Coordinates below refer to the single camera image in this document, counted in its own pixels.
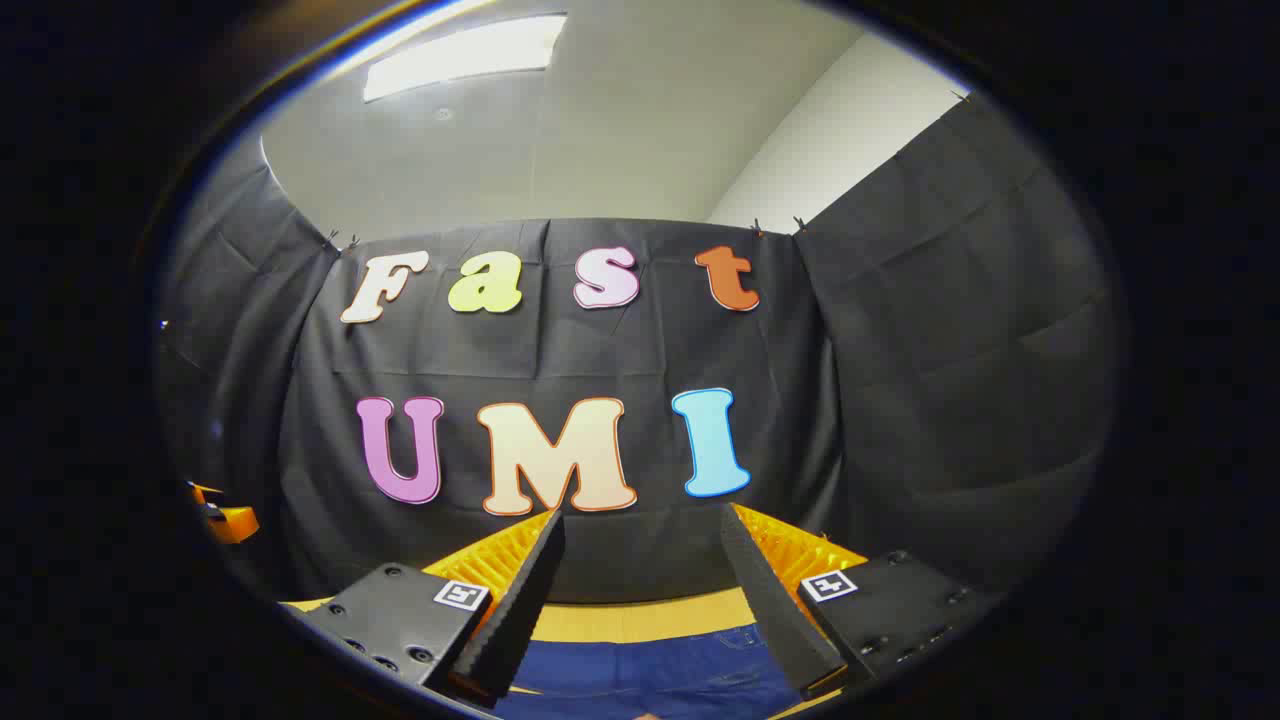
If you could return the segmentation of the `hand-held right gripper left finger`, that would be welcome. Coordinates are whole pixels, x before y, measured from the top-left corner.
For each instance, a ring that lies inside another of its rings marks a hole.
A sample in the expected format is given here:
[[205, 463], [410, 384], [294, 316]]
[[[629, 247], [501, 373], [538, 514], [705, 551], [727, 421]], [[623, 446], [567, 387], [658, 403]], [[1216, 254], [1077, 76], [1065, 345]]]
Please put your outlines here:
[[307, 562], [283, 610], [399, 708], [492, 708], [509, 693], [566, 550], [558, 510], [463, 530], [417, 523]]

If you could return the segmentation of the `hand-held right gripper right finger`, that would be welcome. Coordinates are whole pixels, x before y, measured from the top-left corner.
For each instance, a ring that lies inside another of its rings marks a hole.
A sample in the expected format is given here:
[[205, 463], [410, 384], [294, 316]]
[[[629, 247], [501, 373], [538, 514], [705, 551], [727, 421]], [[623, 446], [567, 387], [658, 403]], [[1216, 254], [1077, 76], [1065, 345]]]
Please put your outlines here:
[[882, 685], [993, 607], [908, 551], [868, 559], [739, 503], [721, 509], [719, 533], [758, 630], [808, 700]]

